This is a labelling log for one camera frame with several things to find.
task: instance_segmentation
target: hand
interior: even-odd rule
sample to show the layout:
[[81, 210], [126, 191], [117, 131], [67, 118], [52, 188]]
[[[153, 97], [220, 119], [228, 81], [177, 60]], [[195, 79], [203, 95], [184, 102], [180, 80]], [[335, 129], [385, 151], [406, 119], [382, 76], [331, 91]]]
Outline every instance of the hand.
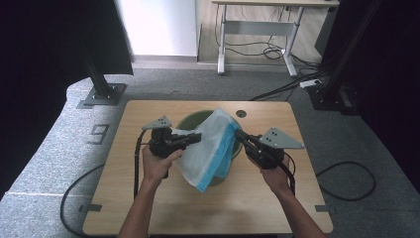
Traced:
[[162, 159], [154, 156], [149, 146], [143, 148], [143, 182], [150, 182], [153, 187], [158, 187], [163, 180], [172, 162], [182, 155], [182, 150], [177, 150], [167, 158]]
[[[276, 167], [275, 169], [271, 170], [263, 170], [252, 159], [250, 159], [250, 161], [260, 169], [264, 181], [269, 186], [272, 192], [278, 194], [290, 191], [290, 187], [287, 182], [287, 174], [280, 167]], [[284, 159], [282, 163], [285, 166], [289, 167], [289, 162], [290, 158], [286, 154], [284, 154]]]

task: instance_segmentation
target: metal frame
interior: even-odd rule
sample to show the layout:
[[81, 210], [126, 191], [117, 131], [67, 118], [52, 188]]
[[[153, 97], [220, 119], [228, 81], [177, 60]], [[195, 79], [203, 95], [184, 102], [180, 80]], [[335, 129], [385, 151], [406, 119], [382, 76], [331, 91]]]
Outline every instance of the metal frame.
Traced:
[[290, 53], [296, 39], [297, 30], [300, 26], [304, 7], [299, 7], [297, 17], [294, 22], [276, 23], [276, 22], [248, 22], [248, 21], [227, 21], [227, 5], [223, 5], [222, 23], [220, 28], [220, 47], [217, 72], [225, 73], [225, 35], [256, 35], [256, 36], [281, 36], [288, 37], [285, 50], [282, 50], [284, 62], [291, 77], [296, 77], [296, 69], [291, 61]]

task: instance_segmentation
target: wrist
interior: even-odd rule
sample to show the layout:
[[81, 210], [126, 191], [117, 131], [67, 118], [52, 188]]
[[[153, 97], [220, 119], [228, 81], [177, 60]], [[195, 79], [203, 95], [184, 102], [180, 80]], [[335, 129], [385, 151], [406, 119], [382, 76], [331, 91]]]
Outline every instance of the wrist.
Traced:
[[289, 197], [293, 196], [293, 192], [291, 191], [290, 187], [279, 187], [276, 189], [271, 190], [275, 196], [280, 200], [288, 199]]
[[143, 178], [140, 189], [147, 192], [155, 192], [158, 189], [158, 183], [152, 179]]

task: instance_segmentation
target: forearm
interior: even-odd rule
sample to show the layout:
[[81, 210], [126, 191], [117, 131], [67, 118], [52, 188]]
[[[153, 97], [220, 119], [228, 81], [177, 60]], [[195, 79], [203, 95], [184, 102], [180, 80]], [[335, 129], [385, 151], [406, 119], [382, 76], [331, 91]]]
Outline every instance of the forearm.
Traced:
[[149, 223], [152, 215], [157, 187], [150, 182], [142, 181], [139, 193], [121, 227], [118, 237], [149, 236]]
[[284, 210], [294, 237], [326, 237], [290, 190], [274, 194]]

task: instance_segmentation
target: white plastic bag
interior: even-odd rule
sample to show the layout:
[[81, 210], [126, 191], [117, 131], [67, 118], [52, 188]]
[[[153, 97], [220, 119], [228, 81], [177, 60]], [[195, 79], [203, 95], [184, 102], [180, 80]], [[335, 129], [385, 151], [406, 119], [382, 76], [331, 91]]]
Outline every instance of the white plastic bag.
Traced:
[[218, 108], [196, 130], [172, 132], [180, 135], [201, 133], [201, 142], [189, 145], [175, 161], [185, 179], [201, 192], [213, 177], [224, 179], [227, 176], [238, 128], [232, 117]]

